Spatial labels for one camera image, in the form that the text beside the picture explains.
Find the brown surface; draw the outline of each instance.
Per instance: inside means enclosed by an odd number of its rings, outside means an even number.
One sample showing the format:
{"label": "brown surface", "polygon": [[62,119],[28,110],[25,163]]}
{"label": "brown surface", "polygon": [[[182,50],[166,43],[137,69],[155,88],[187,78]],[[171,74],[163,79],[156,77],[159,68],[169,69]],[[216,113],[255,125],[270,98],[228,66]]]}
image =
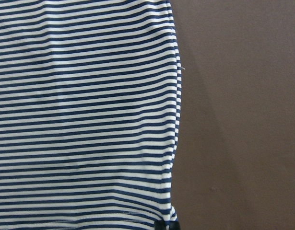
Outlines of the brown surface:
{"label": "brown surface", "polygon": [[295,230],[295,0],[171,0],[182,230]]}

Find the garment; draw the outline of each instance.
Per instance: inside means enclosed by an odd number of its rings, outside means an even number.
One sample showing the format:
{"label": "garment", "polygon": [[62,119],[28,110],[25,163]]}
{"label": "garment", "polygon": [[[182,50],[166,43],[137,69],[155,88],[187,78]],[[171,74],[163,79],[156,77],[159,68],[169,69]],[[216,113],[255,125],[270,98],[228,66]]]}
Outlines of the garment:
{"label": "garment", "polygon": [[177,220],[167,0],[0,0],[0,230]]}

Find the striped shirt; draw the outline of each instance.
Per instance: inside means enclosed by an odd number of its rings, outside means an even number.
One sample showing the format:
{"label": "striped shirt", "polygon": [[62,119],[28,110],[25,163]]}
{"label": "striped shirt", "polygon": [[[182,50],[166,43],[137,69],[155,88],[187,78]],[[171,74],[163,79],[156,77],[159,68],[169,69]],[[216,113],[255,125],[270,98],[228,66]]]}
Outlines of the striped shirt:
{"label": "striped shirt", "polygon": [[0,0],[0,230],[177,219],[167,0]]}

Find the striped fabric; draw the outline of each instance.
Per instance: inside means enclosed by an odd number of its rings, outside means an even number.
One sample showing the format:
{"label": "striped fabric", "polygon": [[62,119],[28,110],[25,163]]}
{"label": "striped fabric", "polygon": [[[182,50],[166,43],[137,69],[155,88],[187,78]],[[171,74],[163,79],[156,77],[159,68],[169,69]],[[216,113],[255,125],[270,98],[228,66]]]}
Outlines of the striped fabric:
{"label": "striped fabric", "polygon": [[0,0],[0,230],[177,219],[167,0]]}

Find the navy and white striped cloth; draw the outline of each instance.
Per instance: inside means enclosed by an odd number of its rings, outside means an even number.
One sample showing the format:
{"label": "navy and white striped cloth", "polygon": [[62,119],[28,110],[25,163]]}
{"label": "navy and white striped cloth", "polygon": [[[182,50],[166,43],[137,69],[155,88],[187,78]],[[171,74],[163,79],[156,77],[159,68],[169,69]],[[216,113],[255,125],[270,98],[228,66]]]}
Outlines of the navy and white striped cloth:
{"label": "navy and white striped cloth", "polygon": [[167,0],[0,0],[0,230],[177,219]]}

